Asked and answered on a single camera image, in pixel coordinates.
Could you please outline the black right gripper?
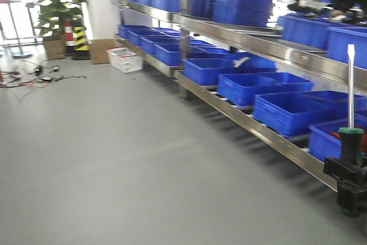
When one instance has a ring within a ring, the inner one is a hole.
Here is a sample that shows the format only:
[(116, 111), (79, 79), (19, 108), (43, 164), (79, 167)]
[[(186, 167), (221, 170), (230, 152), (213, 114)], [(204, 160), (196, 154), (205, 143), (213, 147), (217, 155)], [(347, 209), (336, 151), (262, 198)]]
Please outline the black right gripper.
[(337, 205), (345, 216), (357, 218), (366, 213), (366, 166), (328, 157), (323, 172), (337, 181)]

